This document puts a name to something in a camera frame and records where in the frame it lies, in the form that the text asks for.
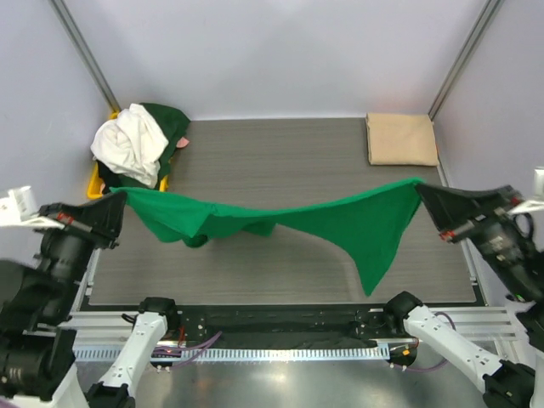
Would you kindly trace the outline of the bright green t-shirt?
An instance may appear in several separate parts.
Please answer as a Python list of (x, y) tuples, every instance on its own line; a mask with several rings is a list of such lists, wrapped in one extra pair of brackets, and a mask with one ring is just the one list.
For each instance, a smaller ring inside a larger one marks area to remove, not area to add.
[(241, 231), (269, 236), (278, 225), (317, 236), (344, 250), (354, 261), (365, 295), (390, 269), (405, 230), (422, 199), (421, 178), (406, 178), (336, 201), (287, 209), (252, 209), (185, 195), (118, 187), (127, 205), (161, 242), (199, 248)]

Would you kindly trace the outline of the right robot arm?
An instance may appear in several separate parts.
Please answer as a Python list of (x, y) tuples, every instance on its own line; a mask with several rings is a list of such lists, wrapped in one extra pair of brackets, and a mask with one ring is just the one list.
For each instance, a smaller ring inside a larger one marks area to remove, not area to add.
[(416, 187), (443, 241), (469, 240), (502, 284), (530, 308), (516, 314), (535, 350), (535, 367), (493, 355), (445, 326), (417, 297), (402, 292), (383, 308), (383, 326), (396, 337), (416, 337), (460, 370), (489, 407), (543, 405), (543, 253), (534, 243), (531, 210), (510, 185), (494, 190)]

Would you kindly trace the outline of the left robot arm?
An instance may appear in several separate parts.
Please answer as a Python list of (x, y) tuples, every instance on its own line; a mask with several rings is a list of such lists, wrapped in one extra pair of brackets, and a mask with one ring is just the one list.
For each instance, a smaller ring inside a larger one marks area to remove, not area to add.
[(77, 332), (62, 327), (97, 249), (113, 249), (122, 230), (125, 192), (80, 206), (38, 206), (31, 187), (1, 198), (1, 225), (42, 234), (39, 264), (1, 262), (1, 405), (3, 407), (134, 407), (136, 390), (160, 340), (180, 329), (172, 299), (148, 297), (110, 369), (88, 391), (77, 379)]

